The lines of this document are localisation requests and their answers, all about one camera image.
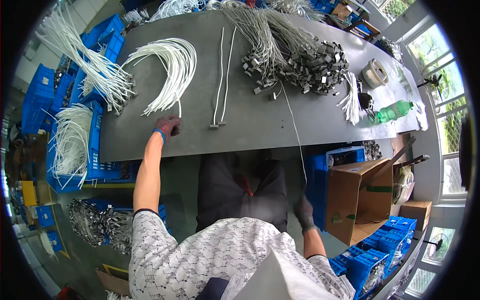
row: wooden chair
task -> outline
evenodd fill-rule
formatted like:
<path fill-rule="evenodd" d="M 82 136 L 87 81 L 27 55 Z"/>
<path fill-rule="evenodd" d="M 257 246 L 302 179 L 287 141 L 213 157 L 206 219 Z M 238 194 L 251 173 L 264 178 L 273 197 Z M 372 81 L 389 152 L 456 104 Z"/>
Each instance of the wooden chair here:
<path fill-rule="evenodd" d="M 368 28 L 370 33 L 366 33 L 365 31 L 357 28 L 357 26 L 359 25 L 363 25 L 366 28 Z M 350 32 L 351 34 L 354 34 L 360 38 L 363 38 L 366 41 L 371 41 L 372 39 L 374 39 L 376 36 L 380 34 L 380 30 L 378 30 L 377 28 L 375 28 L 375 26 L 373 26 L 367 20 L 362 18 L 359 18 L 358 20 L 353 22 L 352 25 L 346 27 L 343 31 Z"/>

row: work glove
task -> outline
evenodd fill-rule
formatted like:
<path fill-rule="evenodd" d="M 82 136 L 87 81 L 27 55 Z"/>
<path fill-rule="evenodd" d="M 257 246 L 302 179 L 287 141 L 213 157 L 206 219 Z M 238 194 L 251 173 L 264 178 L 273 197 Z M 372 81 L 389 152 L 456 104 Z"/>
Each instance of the work glove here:
<path fill-rule="evenodd" d="M 300 222 L 302 234 L 305 234 L 310 229 L 316 229 L 317 226 L 313 223 L 313 207 L 307 197 L 303 195 L 295 204 L 293 213 Z"/>
<path fill-rule="evenodd" d="M 170 137 L 180 133 L 181 119 L 175 115 L 168 115 L 156 120 L 155 129 L 162 134 L 163 144 L 166 144 Z"/>

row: dark trousers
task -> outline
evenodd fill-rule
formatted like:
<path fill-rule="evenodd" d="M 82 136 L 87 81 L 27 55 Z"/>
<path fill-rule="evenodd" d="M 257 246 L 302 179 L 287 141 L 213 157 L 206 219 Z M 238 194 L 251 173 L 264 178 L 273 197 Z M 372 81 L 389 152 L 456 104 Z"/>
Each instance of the dark trousers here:
<path fill-rule="evenodd" d="M 224 218 L 251 217 L 287 231 L 287 190 L 279 160 L 263 160 L 256 169 L 260 179 L 253 196 L 233 178 L 234 153 L 202 156 L 198 178 L 198 216 L 196 232 Z"/>

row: blue glove cuff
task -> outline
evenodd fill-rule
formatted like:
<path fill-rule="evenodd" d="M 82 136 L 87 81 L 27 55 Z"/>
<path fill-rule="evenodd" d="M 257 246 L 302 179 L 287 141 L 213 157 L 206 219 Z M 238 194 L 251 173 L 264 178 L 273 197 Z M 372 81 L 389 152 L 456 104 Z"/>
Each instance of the blue glove cuff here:
<path fill-rule="evenodd" d="M 163 139 L 163 144 L 165 144 L 165 136 L 163 135 L 163 132 L 160 131 L 160 129 L 153 129 L 152 133 L 154 133 L 155 131 L 158 131 L 161 135 L 162 135 L 162 139 Z"/>

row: gray table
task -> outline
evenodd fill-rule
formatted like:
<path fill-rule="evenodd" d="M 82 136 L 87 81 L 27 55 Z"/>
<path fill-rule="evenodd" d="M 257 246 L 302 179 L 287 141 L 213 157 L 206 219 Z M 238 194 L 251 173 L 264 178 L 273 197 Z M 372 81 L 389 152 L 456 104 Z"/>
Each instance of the gray table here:
<path fill-rule="evenodd" d="M 386 68 L 390 82 L 372 91 L 376 110 L 400 100 L 421 101 L 413 77 L 406 68 L 374 45 L 326 24 L 300 17 L 291 17 L 298 27 L 318 36 L 320 40 L 340 43 L 350 61 L 349 71 L 360 74 L 367 62 L 376 58 Z M 224 35 L 224 75 L 234 27 L 220 11 L 196 12 L 169 17 L 139 26 L 130 31 L 121 49 L 118 63 L 122 64 L 135 48 L 168 37 L 189 41 L 197 52 L 197 69 L 192 82 L 181 97 L 181 134 L 170 140 L 163 156 L 184 156 L 263 148 L 288 147 L 298 144 L 285 97 L 269 101 L 280 86 L 259 95 L 253 93 L 258 85 L 243 73 L 240 58 L 252 47 L 237 31 L 230 63 L 229 87 L 225 120 L 226 126 L 216 131 L 212 124 L 220 80 L 220 37 Z M 133 66 L 125 67 L 134 74 L 139 95 L 131 100 L 118 117 L 113 112 L 103 116 L 100 139 L 100 161 L 142 159 L 144 147 L 156 119 L 166 114 L 178 114 L 178 105 L 168 111 L 140 116 L 147 105 L 160 93 L 166 72 L 157 57 L 148 57 Z M 371 139 L 392 138 L 397 132 L 419 129 L 413 112 L 397 121 L 371 125 L 366 115 L 353 126 L 345 121 L 345 113 L 336 105 L 347 94 L 346 84 L 338 85 L 338 96 L 303 95 L 299 88 L 286 84 L 286 92 L 295 116 L 302 145 L 327 144 Z M 220 120 L 225 94 L 225 77 L 220 94 L 217 120 Z"/>

